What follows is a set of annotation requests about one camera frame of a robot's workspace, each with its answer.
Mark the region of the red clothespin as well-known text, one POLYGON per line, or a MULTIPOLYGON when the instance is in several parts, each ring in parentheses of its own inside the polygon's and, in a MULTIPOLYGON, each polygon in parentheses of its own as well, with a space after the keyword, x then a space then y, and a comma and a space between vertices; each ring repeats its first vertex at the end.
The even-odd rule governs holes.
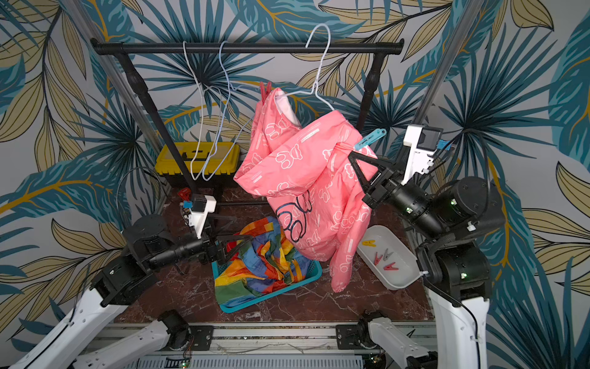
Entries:
POLYGON ((261 81, 259 86, 260 86, 260 90, 261 90, 261 102, 265 103, 267 97, 270 95, 270 93, 273 90, 272 83, 261 81))
POLYGON ((383 267, 384 271, 392 272, 392 271, 399 271, 399 268, 396 266, 396 263, 393 262, 383 267))

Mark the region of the light blue wire hanger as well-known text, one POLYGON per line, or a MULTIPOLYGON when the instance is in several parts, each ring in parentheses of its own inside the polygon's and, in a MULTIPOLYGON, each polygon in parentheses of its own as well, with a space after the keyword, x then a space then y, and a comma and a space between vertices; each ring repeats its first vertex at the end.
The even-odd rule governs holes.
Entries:
POLYGON ((212 149, 211 149, 210 153, 207 155, 207 158, 205 159, 203 167, 200 171, 201 178, 203 178, 204 181, 212 180, 212 178, 216 174, 217 170, 220 169, 222 164, 224 164, 225 161, 227 160, 227 157, 229 156, 231 149, 235 146, 238 138, 240 138, 241 133, 244 130, 244 125, 239 125, 240 130, 238 131, 238 134, 234 137, 234 140, 232 141, 229 151, 227 152, 227 154, 224 155, 224 158, 221 159, 218 166, 215 169, 213 169, 210 174, 206 175, 205 171, 207 170, 212 158, 218 153, 218 145, 220 142, 221 133, 224 130, 224 123, 227 121, 227 113, 230 111, 230 104, 232 103, 232 101, 231 101, 232 94, 236 94, 237 92, 241 92, 246 87, 246 84, 244 82, 236 81, 235 83, 233 83, 230 79, 227 69, 224 67, 224 63, 222 61, 222 51, 224 49, 224 46, 226 46, 226 44, 228 44, 228 43, 229 43, 228 40, 222 41, 222 43, 220 44, 220 47, 218 49, 218 61, 221 66, 222 72, 224 74, 225 81, 227 83, 227 98, 225 100, 225 103, 223 104, 223 109, 221 109, 221 117, 218 120, 218 130, 215 135, 215 139, 213 140, 212 149))

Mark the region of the pink hooded jacket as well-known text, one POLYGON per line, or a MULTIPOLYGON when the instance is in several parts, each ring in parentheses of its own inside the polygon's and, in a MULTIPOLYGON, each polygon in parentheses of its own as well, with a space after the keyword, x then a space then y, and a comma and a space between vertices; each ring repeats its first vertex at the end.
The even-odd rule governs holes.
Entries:
POLYGON ((371 210, 348 160, 361 134, 338 111, 303 126, 287 94, 257 104, 250 147, 235 181, 267 199, 284 234, 306 258, 330 264, 331 287, 350 283, 371 210))

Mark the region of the rainbow striped jacket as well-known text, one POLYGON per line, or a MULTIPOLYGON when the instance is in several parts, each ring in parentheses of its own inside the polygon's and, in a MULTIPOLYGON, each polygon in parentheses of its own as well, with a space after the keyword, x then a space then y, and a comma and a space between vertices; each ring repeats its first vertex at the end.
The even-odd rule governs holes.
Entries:
POLYGON ((251 235, 249 246, 214 270, 214 292, 225 312, 235 312, 315 281, 319 264, 303 256, 274 217, 246 225, 237 235, 251 235))

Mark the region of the teal clothespin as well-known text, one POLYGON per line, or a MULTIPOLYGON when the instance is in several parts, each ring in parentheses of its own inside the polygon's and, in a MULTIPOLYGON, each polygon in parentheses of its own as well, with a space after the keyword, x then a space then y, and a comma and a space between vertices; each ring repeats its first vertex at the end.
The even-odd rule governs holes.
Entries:
POLYGON ((363 148, 375 143, 376 141, 379 141, 386 134, 386 129, 374 129, 372 132, 370 132, 370 134, 364 136, 360 141, 358 141, 358 143, 355 144, 354 149, 360 151, 363 148))

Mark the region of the grey clothespin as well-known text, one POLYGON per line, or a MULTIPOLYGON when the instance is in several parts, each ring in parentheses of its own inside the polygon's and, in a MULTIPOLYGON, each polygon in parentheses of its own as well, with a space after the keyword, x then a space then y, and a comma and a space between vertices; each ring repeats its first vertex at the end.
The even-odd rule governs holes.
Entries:
POLYGON ((393 254, 393 252, 391 252, 389 249, 385 250, 384 254, 383 254, 383 260, 387 261, 391 255, 393 254))

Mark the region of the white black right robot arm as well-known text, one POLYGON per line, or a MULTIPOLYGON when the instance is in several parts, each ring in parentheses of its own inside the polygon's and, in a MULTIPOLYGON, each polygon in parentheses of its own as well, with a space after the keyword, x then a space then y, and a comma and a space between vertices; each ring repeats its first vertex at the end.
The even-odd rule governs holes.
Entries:
POLYGON ((364 202, 371 209, 389 202, 425 238, 415 254, 435 313, 437 349, 416 344, 380 311, 360 316, 356 343, 382 349, 401 368, 485 368, 493 288, 490 262, 476 240, 505 224, 499 189, 487 175, 470 176, 430 195, 413 180, 402 182, 406 154, 391 162, 351 152, 349 161, 364 202))

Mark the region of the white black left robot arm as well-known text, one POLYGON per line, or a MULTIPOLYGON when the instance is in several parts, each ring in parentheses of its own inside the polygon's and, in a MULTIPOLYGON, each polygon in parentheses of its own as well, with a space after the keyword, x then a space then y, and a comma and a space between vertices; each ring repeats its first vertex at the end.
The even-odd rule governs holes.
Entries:
POLYGON ((228 229, 234 216, 205 215, 204 230, 175 238, 161 215, 140 218, 123 231, 123 252, 109 262, 81 293, 73 309, 15 368, 122 368, 152 352, 168 347, 183 351, 195 336, 191 326, 174 311, 164 312, 147 327, 94 352, 87 346, 103 329, 158 281, 157 272, 183 260, 201 264, 229 261, 238 252, 232 241, 247 241, 228 229))

